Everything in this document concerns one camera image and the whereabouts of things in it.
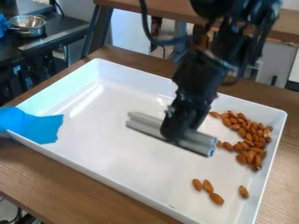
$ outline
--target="blue latex glove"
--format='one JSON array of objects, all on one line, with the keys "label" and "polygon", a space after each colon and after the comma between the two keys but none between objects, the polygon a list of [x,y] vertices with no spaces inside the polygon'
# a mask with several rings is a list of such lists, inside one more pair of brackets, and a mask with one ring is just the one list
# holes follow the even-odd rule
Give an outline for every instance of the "blue latex glove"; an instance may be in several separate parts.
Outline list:
[{"label": "blue latex glove", "polygon": [[4,14],[0,14],[0,38],[4,36],[4,32],[9,29],[9,22],[5,18]]},{"label": "blue latex glove", "polygon": [[0,133],[12,130],[38,144],[55,143],[63,115],[34,116],[19,108],[0,108]]}]

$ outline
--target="black cable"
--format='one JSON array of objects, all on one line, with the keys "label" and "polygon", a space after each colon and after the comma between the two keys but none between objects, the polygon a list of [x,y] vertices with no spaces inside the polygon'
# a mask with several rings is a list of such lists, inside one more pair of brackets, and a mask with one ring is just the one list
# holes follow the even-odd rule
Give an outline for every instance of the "black cable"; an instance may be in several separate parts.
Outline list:
[{"label": "black cable", "polygon": [[205,27],[202,29],[202,31],[199,31],[197,35],[191,35],[191,36],[185,35],[184,37],[167,39],[167,40],[153,38],[150,35],[150,29],[149,29],[149,24],[148,24],[148,7],[145,3],[145,0],[139,0],[139,2],[140,2],[140,7],[141,7],[142,19],[143,19],[144,33],[145,33],[146,37],[149,39],[149,41],[155,46],[173,46],[178,43],[194,40],[194,39],[198,38],[199,36],[207,33],[210,30],[212,24],[215,22],[214,19],[209,20],[209,22],[205,25]]},{"label": "black cable", "polygon": [[54,2],[54,5],[56,5],[57,6],[57,8],[59,8],[59,11],[60,11],[60,13],[61,13],[61,16],[65,16],[65,12],[61,9],[61,7],[60,7],[60,5],[57,3],[57,1],[56,0],[52,0],[53,2]]}]

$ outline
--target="stainless steel bowl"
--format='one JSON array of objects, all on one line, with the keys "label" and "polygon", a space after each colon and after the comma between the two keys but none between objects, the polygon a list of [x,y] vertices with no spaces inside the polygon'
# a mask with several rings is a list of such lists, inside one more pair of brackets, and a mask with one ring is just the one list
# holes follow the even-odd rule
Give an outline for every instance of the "stainless steel bowl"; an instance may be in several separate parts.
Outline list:
[{"label": "stainless steel bowl", "polygon": [[10,19],[10,29],[23,38],[36,38],[45,34],[46,21],[42,16],[16,16]]}]

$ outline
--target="wooden tabletop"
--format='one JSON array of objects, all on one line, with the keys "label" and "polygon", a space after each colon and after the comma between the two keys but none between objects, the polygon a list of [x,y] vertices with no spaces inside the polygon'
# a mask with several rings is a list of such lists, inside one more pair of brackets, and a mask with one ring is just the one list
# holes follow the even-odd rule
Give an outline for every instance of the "wooden tabletop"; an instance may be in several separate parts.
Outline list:
[{"label": "wooden tabletop", "polygon": [[[94,58],[102,58],[170,78],[173,62],[115,47],[104,47],[21,95],[17,105]],[[220,92],[289,113],[258,224],[299,223],[299,93],[241,80]],[[177,223],[75,170],[11,140],[0,139],[0,194],[46,223]]]},{"label": "wooden tabletop", "polygon": [[[170,18],[192,24],[205,24],[191,7],[189,0],[147,0],[149,14],[161,18]],[[139,0],[94,0],[100,4],[116,9],[140,12]],[[298,9],[296,0],[288,1],[288,8],[294,5]],[[282,9],[281,16],[272,29],[269,37],[282,42],[299,44],[299,10]]]}]

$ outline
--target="white plastic tray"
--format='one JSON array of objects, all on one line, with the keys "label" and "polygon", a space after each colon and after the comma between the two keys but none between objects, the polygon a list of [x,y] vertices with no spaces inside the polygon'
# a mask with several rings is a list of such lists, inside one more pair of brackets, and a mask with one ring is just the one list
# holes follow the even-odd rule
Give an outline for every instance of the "white plastic tray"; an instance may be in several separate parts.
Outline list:
[{"label": "white plastic tray", "polygon": [[[184,223],[253,223],[287,114],[223,94],[213,103],[212,110],[243,112],[274,127],[263,168],[253,173],[225,150],[218,150],[214,157],[201,157],[125,127],[130,111],[163,119],[175,90],[171,80],[94,59],[18,105],[36,116],[65,114],[56,143],[38,145],[10,135]],[[230,143],[240,140],[210,116],[200,131]],[[191,184],[194,178],[210,180],[224,198],[224,206],[215,206],[206,192],[196,192]],[[241,185],[249,189],[247,200],[239,196]]]}]

